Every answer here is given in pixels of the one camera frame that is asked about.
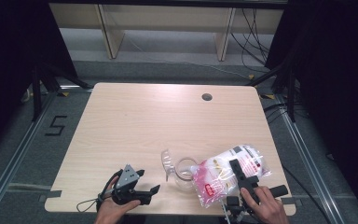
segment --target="table surface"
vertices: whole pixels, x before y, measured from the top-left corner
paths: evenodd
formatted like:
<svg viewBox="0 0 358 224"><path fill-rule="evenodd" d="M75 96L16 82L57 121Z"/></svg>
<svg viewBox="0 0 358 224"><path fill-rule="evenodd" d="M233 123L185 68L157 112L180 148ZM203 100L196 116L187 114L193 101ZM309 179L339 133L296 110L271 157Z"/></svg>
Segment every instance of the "table surface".
<svg viewBox="0 0 358 224"><path fill-rule="evenodd" d="M212 100L203 100L204 93ZM194 190L180 189L173 177L166 182L160 154L168 149L174 160L191 156L203 161L241 144L258 149L272 172L259 185L288 188L255 88L99 83L51 189L62 195L48 198L45 207L49 212L76 212L78 203L96 198L110 176L130 164L145 169L135 189L160 185L151 204L130 213L222 216L219 203L203 208ZM290 190L284 197L291 197ZM293 204L285 210L289 216L296 212Z"/></svg>

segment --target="floor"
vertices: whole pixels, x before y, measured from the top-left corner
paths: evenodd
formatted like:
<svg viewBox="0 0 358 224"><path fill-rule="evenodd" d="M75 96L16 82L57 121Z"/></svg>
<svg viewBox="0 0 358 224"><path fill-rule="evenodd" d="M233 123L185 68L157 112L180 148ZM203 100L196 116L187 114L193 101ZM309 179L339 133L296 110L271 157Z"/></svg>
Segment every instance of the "floor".
<svg viewBox="0 0 358 224"><path fill-rule="evenodd" d="M205 33L191 33L191 32L150 32L150 31L127 31L125 38L120 47L118 56L114 60L107 58L106 48L103 43L103 37L99 30L75 30L75 29L62 29L62 36L64 37L67 48L70 55L76 63L103 63L108 67L110 63L168 63L178 64L183 66L193 66L198 68L212 68L222 70L222 66L251 66L251 69L266 71L262 67L262 63L255 60L249 54L242 55L242 49L238 46L235 40L231 37L227 55L223 62L217 61L215 54L214 40L212 34ZM235 35L241 43L244 42L244 36ZM269 47L272 41L273 35L260 35L259 42L265 47ZM256 57L263 61L263 56L259 49L250 47L248 48ZM242 77L239 72L224 71L231 75ZM72 97L72 103L80 106L84 106L87 102L89 93L81 94L74 93ZM66 108L67 105L61 103L63 99L57 97L52 104L52 108L55 114L65 113L74 114L74 118L81 116L81 111L72 111L70 108ZM276 100L264 100L263 106L276 104L283 99L277 98ZM0 147L8 148L7 150L0 151L0 179L5 176L6 164L10 163L10 159L13 154L16 153L17 146L24 145L21 141L22 137L29 130L31 125L29 121L21 122L22 120L28 120L32 116L32 105L24 104L17 114L16 119L9 124L9 127L15 127L8 129L7 136L2 141ZM281 156L282 164L286 166L293 173L302 179L302 182L310 188L312 197L318 200L318 204L323 207L327 215L331 218L331 223L358 223L358 203L356 198L351 194L351 190L340 174L338 168L333 161L326 159L324 153L325 148L320 137L317 136L315 128L309 119L304 119L307 116L306 111L303 108L299 108L297 111L298 120L296 125L293 126L288 122L287 114L284 109L276 109L266 112L266 117L270 125L271 132L274 136L277 149L280 156L284 154L295 153L293 157ZM72 120L74 125L72 128L67 129L74 130L78 121ZM43 122L41 124L41 130L48 128L49 123ZM279 134L287 130L292 129L290 134ZM296 130L301 131L299 141L294 141L293 136L296 136ZM81 219L78 216L71 214L44 214L37 207L43 208L43 199L40 195L45 194L49 190L51 181L54 180L55 174L58 172L59 167L49 167L49 163L59 162L60 158L64 156L65 150L55 150L54 145L46 145L44 141L43 146L38 146L38 138L42 137L44 133L39 133L34 138L34 145L36 148L50 148L54 150L54 153L44 154L37 150L25 152L25 159L19 167L14 170L15 176L13 181L9 181L7 193L0 204L0 223L24 223L24 222L37 222L37 223L68 223L68 222L84 222L87 223L93 220L93 214L85 214ZM68 133L63 137L62 144L64 146L70 143L72 135ZM35 158L41 158L41 162L34 163ZM316 168L312 168L305 163L314 163ZM32 179L28 176L29 171L33 171L34 175ZM310 204L313 204L309 200L309 195L304 193L304 190L296 184L296 181L286 174L288 181L291 185L292 193L296 198L298 205L298 216L291 219L293 223L321 223L324 218L312 206L310 211ZM322 180L324 186L316 186L318 181ZM325 199L329 199L329 196L325 196L325 191L332 193L334 203L325 204L321 203ZM19 205L29 204L26 211L28 215L24 215L23 211L19 208Z"/></svg>

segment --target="hand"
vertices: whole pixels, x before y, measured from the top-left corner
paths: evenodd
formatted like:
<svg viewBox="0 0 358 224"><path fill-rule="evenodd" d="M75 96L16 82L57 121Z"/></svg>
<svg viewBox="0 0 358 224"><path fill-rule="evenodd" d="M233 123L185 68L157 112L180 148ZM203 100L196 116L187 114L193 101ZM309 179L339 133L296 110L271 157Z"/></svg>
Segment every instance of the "hand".
<svg viewBox="0 0 358 224"><path fill-rule="evenodd" d="M111 189L112 186L118 180L118 176L116 176L112 182L110 182L108 189ZM126 214L131 209L137 207L141 201L134 200L129 203L118 205L113 202L112 198L109 197L103 201L101 207L98 211L97 217L95 219L95 224L116 224L121 219L124 214Z"/></svg>
<svg viewBox="0 0 358 224"><path fill-rule="evenodd" d="M289 220L284 212L283 204L281 201L276 200L269 188L258 187L255 188L255 194L260 200L260 204L257 204L250 195L249 191L245 188L241 189L243 199L249 205L249 207L255 211L255 214L262 222L271 224L288 224Z"/></svg>

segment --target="plastic bag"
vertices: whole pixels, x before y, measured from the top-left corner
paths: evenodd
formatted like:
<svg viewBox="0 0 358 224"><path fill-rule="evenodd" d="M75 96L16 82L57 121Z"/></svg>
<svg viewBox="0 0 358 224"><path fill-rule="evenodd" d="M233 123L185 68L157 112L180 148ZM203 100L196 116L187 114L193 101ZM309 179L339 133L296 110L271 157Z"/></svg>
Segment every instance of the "plastic bag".
<svg viewBox="0 0 358 224"><path fill-rule="evenodd" d="M193 185L203 207L227 197L238 189L230 161L237 159L247 177L270 175L263 156L250 145L240 145L190 167Z"/></svg>

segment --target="wire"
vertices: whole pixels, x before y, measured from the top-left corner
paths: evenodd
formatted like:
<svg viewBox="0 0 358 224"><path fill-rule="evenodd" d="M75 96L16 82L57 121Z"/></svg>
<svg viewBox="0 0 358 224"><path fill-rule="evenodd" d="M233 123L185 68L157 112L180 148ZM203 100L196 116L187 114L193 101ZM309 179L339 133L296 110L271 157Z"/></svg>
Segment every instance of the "wire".
<svg viewBox="0 0 358 224"><path fill-rule="evenodd" d="M242 50L242 54L241 54L241 60L242 60L243 66L246 67L247 69L249 69L249 70L251 70L251 71L254 71L254 72L267 73L267 72L265 72L265 71L260 71L260 70L256 70L256 69L253 69L253 68L248 67L248 66L245 64L245 61L243 60L243 50Z"/></svg>
<svg viewBox="0 0 358 224"><path fill-rule="evenodd" d="M89 203L89 202L92 202L92 201L93 201L93 203L92 203L88 208L86 208L85 210L80 211L79 206L80 206L81 204L83 204L83 203ZM79 213L87 212L95 203L97 203L97 201L98 201L98 198L96 198L96 199L91 199L91 200L86 200L86 201L84 201L84 202L78 203L77 206L76 206L77 212L79 212Z"/></svg>
<svg viewBox="0 0 358 224"><path fill-rule="evenodd" d="M270 109L273 109L273 108L278 107L278 106L287 106L287 103L284 103L284 104L276 104L276 105L270 105L270 106L268 106L268 107L266 107L266 108L263 109L263 110L264 110L264 113L266 113L266 112L269 111Z"/></svg>
<svg viewBox="0 0 358 224"><path fill-rule="evenodd" d="M259 37L258 37L257 23L255 22L256 13L257 13L257 9L253 9L253 22L252 22L252 25L251 25L250 22L249 22L249 20L248 20L248 18L246 17L246 14L245 14L244 9L242 9L242 15L243 15L243 17L245 18L246 23L248 24L248 27L249 27L249 31L250 31L250 34L248 35L247 38L245 37L245 39L246 39L246 43L249 43L249 44L252 45L254 48L260 50L260 53L261 53L261 55L262 55L262 57L263 57L263 59L264 59L264 62L263 62L263 64L264 64L265 61L267 60L266 53L268 53L269 49L268 49L267 47L265 47L263 44L261 44L260 39L259 39ZM252 36L254 37L254 39L255 39L255 41L256 41L258 47L255 46L255 45L253 45L251 42L249 42L250 35L252 35Z"/></svg>
<svg viewBox="0 0 358 224"><path fill-rule="evenodd" d="M275 119L277 119L278 117L282 116L283 114L287 113L287 110L282 112L280 115L278 115L277 117L275 117L273 120L271 120L268 124L271 124L273 121L275 121Z"/></svg>
<svg viewBox="0 0 358 224"><path fill-rule="evenodd" d="M237 42L237 44L242 48L242 50L245 50L248 54L250 54L253 58L255 58L255 60L257 60L259 63L264 65L264 62L261 61L259 58L257 58L251 51L249 51L248 49L245 48L245 46L243 46L235 37L234 34L231 33L231 36L234 38L234 40Z"/></svg>
<svg viewBox="0 0 358 224"><path fill-rule="evenodd" d="M273 114L280 111L280 108L276 109L274 112L270 113L268 116L266 116L266 120L268 120Z"/></svg>
<svg viewBox="0 0 358 224"><path fill-rule="evenodd" d="M136 47L138 50L140 50L141 52L145 53L145 51L143 49L141 49L138 45L136 45L127 35L126 35L126 38L130 41L130 43ZM228 74L233 74L233 75L237 75L237 76L240 76L240 77L244 77L246 79L250 79L248 78L247 76L245 75L242 75L240 73L235 73L235 72L229 72L229 71L226 71L226 70L223 70L223 69L220 69L220 68L217 68L217 67L214 67L214 66L211 66L211 65L208 65L208 64L199 64L199 63L191 63L191 62L185 62L185 61L182 61L182 62L175 62L175 61L169 61L169 60L164 60L164 59L155 59L155 58L152 58L152 57L149 57L147 55L145 55L146 58L152 60L152 61L155 61L155 62L165 62L165 63L177 63L177 64L193 64L193 65L196 65L196 66L202 66L202 67L209 67L209 68L212 68L214 70L217 70L219 72L223 72L223 73L228 73Z"/></svg>
<svg viewBox="0 0 358 224"><path fill-rule="evenodd" d="M292 174L292 172L289 171L283 164L282 164L283 170L285 170L296 182L297 184L308 194L310 199L315 203L316 207L319 209L319 211L324 215L324 219L327 221L327 223L331 224L330 219L327 217L327 214L324 212L322 207L316 202L316 200L310 195L310 192L304 187L303 184L295 177L295 175Z"/></svg>
<svg viewBox="0 0 358 224"><path fill-rule="evenodd" d="M252 34L252 36L254 37L255 41L257 42L257 44L259 45L259 48L257 49L261 49L261 48L264 48L266 51L269 51L269 48L267 48L266 46L264 46L263 44L260 43L260 40L258 38L258 34L255 35L255 33L253 32L253 27L255 25L255 27L257 26L256 22L255 22L255 15L256 15L256 12L257 12L257 9L254 9L254 20L253 20L253 24L252 26L250 25L250 22L248 21L248 18L246 17L246 14L245 14L245 11L244 11L244 8L242 9L242 15L243 17L246 19L246 22L248 23L248 27L249 27L249 30L250 30L250 34Z"/></svg>

